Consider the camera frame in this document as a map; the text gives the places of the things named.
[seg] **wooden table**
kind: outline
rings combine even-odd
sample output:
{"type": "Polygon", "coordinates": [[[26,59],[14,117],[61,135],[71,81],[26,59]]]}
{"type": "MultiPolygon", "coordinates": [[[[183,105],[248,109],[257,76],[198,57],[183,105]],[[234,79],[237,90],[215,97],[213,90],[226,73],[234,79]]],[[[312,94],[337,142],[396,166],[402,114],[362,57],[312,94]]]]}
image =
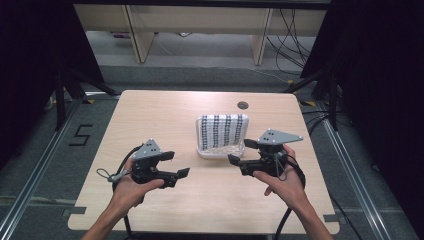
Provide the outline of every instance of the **wooden table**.
{"type": "MultiPolygon", "coordinates": [[[[306,192],[318,215],[334,216],[327,188],[296,97],[291,94],[125,91],[118,102],[99,146],[87,179],[76,202],[84,214],[72,214],[73,230],[88,229],[112,196],[111,184],[96,170],[117,170],[135,146],[153,138],[163,151],[174,151],[172,161],[158,164],[161,171],[176,172],[190,167],[187,178],[175,188],[158,189],[144,203],[130,210],[133,231],[170,233],[273,234],[287,209],[276,194],[265,197],[264,183],[242,176],[228,160],[205,160],[196,152],[195,121],[202,114],[244,113],[249,117],[246,138],[258,139],[268,128],[304,137],[290,143],[306,175],[306,192]],[[239,109],[240,101],[249,107],[239,109]]],[[[257,150],[247,148],[242,160],[259,159],[257,150]]],[[[338,222],[326,222],[333,234],[338,222]]],[[[120,221],[114,230],[125,230],[120,221]]],[[[284,233],[305,233],[291,214],[284,233]]]]}

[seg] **desk leg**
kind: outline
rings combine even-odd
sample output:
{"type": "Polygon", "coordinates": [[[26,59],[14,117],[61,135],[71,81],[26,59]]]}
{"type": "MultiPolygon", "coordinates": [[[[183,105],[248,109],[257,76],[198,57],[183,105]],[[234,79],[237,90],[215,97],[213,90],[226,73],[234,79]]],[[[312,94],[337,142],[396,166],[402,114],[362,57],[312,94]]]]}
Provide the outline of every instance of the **desk leg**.
{"type": "Polygon", "coordinates": [[[128,24],[128,31],[131,36],[131,41],[134,49],[137,63],[144,63],[149,53],[150,46],[153,42],[155,34],[153,32],[143,31],[143,21],[138,19],[136,11],[132,9],[132,6],[122,6],[125,14],[125,18],[128,24]]]}
{"type": "Polygon", "coordinates": [[[250,36],[250,44],[252,45],[253,61],[256,66],[260,66],[262,64],[266,37],[268,36],[268,28],[271,23],[272,11],[273,10],[270,8],[266,9],[265,11],[262,34],[250,36]]]}

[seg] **table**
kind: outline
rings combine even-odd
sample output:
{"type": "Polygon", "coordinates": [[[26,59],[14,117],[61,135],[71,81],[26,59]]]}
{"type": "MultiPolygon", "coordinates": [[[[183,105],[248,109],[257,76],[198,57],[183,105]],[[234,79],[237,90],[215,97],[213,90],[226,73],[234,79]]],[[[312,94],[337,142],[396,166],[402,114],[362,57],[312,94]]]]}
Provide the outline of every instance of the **table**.
{"type": "MultiPolygon", "coordinates": [[[[306,175],[306,192],[320,218],[335,216],[327,188],[296,97],[292,94],[136,91],[121,95],[75,207],[73,230],[88,229],[107,206],[111,184],[96,173],[115,172],[135,146],[153,138],[163,151],[174,151],[172,161],[160,162],[161,171],[190,167],[187,178],[175,188],[149,192],[144,203],[130,210],[133,231],[169,233],[273,234],[287,207],[277,195],[265,197],[266,185],[242,176],[228,160],[205,160],[196,152],[195,120],[202,114],[243,113],[249,117],[246,138],[257,139],[266,129],[293,133],[303,141],[290,143],[306,175]],[[249,107],[238,108],[240,101],[249,107]]],[[[246,149],[242,160],[258,159],[257,150],[246,149]]],[[[332,234],[338,222],[326,222],[332,234]]],[[[125,230],[120,221],[114,230],[125,230]]],[[[291,214],[283,233],[305,233],[291,214]]]]}

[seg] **forearm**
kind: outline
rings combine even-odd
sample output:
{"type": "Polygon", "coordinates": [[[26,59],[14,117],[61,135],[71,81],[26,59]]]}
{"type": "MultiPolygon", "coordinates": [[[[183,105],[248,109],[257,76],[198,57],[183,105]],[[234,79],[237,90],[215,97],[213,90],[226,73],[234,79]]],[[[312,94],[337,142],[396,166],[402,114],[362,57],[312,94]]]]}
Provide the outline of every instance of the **forearm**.
{"type": "Polygon", "coordinates": [[[108,206],[99,216],[93,226],[82,237],[82,240],[101,240],[106,239],[113,227],[121,219],[121,214],[116,209],[108,206]]]}
{"type": "Polygon", "coordinates": [[[333,239],[333,236],[325,227],[324,223],[318,217],[317,213],[315,212],[315,209],[309,202],[303,204],[301,208],[296,209],[294,211],[302,222],[309,239],[333,239]]]}

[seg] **floor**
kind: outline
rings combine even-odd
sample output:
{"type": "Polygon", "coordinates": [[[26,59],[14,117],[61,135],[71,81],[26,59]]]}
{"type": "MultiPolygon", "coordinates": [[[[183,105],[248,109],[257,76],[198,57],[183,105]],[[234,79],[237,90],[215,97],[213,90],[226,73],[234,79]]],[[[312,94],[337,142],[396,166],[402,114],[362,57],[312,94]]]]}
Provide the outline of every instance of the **floor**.
{"type": "MultiPolygon", "coordinates": [[[[252,73],[254,72],[255,74],[263,74],[264,76],[281,81],[284,85],[287,85],[290,81],[287,76],[292,76],[293,79],[299,78],[299,72],[302,70],[302,65],[304,64],[304,57],[308,54],[308,50],[312,48],[315,40],[313,37],[299,37],[297,39],[301,44],[301,47],[299,47],[299,49],[302,49],[301,55],[298,52],[298,46],[300,45],[295,44],[292,38],[286,40],[288,48],[280,48],[280,40],[284,37],[278,39],[277,36],[270,36],[270,41],[266,44],[262,64],[260,66],[255,66],[253,64],[249,38],[243,35],[188,34],[183,37],[179,33],[158,33],[155,36],[146,62],[143,64],[136,62],[129,39],[115,38],[109,32],[87,32],[87,37],[95,53],[98,64],[102,67],[169,67],[200,68],[205,70],[216,68],[244,69],[252,71],[252,73]],[[280,50],[289,55],[291,60],[282,56],[277,56],[276,49],[274,49],[271,42],[277,49],[280,48],[280,50]]],[[[309,100],[313,101],[308,95],[301,95],[300,98],[302,98],[304,102],[309,102],[309,100]]],[[[302,109],[323,110],[326,108],[325,102],[315,102],[313,104],[316,105],[309,106],[305,103],[302,109]]],[[[81,109],[78,110],[76,118],[88,118],[87,114],[84,114],[85,108],[86,107],[83,105],[81,109]]],[[[106,110],[99,114],[110,115],[113,110],[106,107],[104,109],[106,110]]],[[[305,115],[305,121],[313,121],[316,117],[316,115],[305,115]]],[[[40,121],[50,121],[50,124],[46,125],[40,123],[40,126],[51,126],[51,122],[54,122],[54,113],[46,114],[40,121]]],[[[326,184],[328,185],[329,191],[331,191],[337,199],[337,201],[334,202],[334,206],[336,212],[340,215],[339,222],[341,224],[341,232],[337,234],[335,238],[359,239],[355,233],[355,229],[352,227],[356,226],[357,231],[363,239],[418,239],[409,225],[408,220],[403,215],[402,210],[397,205],[390,189],[388,189],[384,180],[379,175],[378,169],[370,167],[372,165],[372,160],[369,159],[367,152],[364,151],[364,146],[361,143],[360,137],[353,128],[346,127],[350,124],[349,119],[346,116],[340,116],[338,117],[338,121],[341,125],[341,130],[339,132],[334,132],[331,126],[324,121],[321,127],[315,129],[313,134],[315,136],[326,135],[328,138],[312,138],[317,156],[320,160],[320,165],[322,166],[326,184]]],[[[103,127],[106,127],[107,119],[102,124],[104,125],[103,127]]],[[[47,127],[36,129],[34,136],[38,136],[37,132],[49,131],[47,127]]],[[[54,139],[55,133],[50,132],[50,134],[52,135],[52,139],[54,139]]],[[[98,141],[101,140],[101,136],[93,138],[98,141]]],[[[35,141],[39,146],[50,146],[51,144],[51,142],[49,143],[49,141],[51,141],[50,139],[43,137],[30,139],[28,141],[35,141]]],[[[45,148],[42,147],[33,148],[31,152],[24,152],[23,156],[28,159],[38,159],[40,156],[43,156],[45,153],[44,150],[45,148]]],[[[96,148],[86,150],[89,150],[90,154],[94,155],[96,148]]],[[[72,153],[58,151],[56,154],[58,156],[66,156],[66,154],[70,155],[72,153]]],[[[49,186],[54,189],[55,184],[59,185],[62,189],[67,188],[70,183],[68,183],[66,179],[72,178],[73,172],[63,171],[64,168],[78,171],[79,176],[83,176],[84,172],[87,171],[89,167],[89,165],[81,164],[79,168],[76,168],[75,165],[77,164],[72,163],[52,164],[53,166],[47,171],[46,176],[43,177],[41,174],[40,179],[37,179],[37,181],[40,181],[44,186],[43,189],[39,188],[35,192],[38,196],[42,196],[43,194],[41,193],[47,191],[46,188],[49,188],[49,186]],[[60,181],[59,179],[52,182],[51,179],[47,178],[47,176],[51,176],[50,174],[59,174],[59,176],[63,176],[64,180],[60,181]]],[[[20,193],[20,189],[28,185],[28,182],[26,182],[27,178],[19,177],[19,174],[30,176],[32,170],[37,167],[38,166],[25,166],[20,163],[14,163],[2,170],[0,186],[2,186],[3,189],[0,191],[0,214],[3,216],[10,214],[10,206],[15,198],[19,198],[18,194],[22,194],[22,192],[20,193]],[[13,187],[8,184],[10,182],[14,183],[13,187]]],[[[77,184],[82,184],[84,179],[76,179],[75,181],[78,181],[77,184]]],[[[69,191],[70,192],[66,194],[70,196],[78,195],[78,192],[72,192],[75,190],[71,187],[69,187],[69,191]]],[[[33,197],[31,206],[34,206],[34,208],[30,208],[22,213],[22,216],[20,216],[20,224],[15,226],[16,231],[12,232],[9,237],[12,239],[22,239],[22,237],[29,237],[32,234],[33,239],[44,239],[52,238],[52,233],[55,234],[55,237],[63,236],[64,233],[69,234],[68,230],[62,231],[59,227],[54,227],[55,224],[66,226],[66,215],[69,213],[63,211],[60,217],[54,218],[55,220],[53,223],[50,223],[50,225],[53,224],[49,227],[50,233],[42,231],[43,233],[39,233],[36,235],[37,237],[34,236],[34,232],[37,232],[36,228],[43,227],[42,223],[34,223],[34,218],[39,218],[39,216],[43,216],[43,214],[57,215],[58,209],[56,208],[65,206],[66,210],[75,202],[72,197],[64,199],[52,197],[52,199],[56,201],[56,205],[52,207],[52,203],[49,203],[50,205],[48,206],[50,207],[47,208],[46,199],[34,199],[33,197]]],[[[70,234],[71,235],[63,237],[62,239],[75,239],[81,236],[82,233],[74,234],[71,232],[70,234]]],[[[305,236],[288,236],[286,239],[305,239],[305,236]]]]}

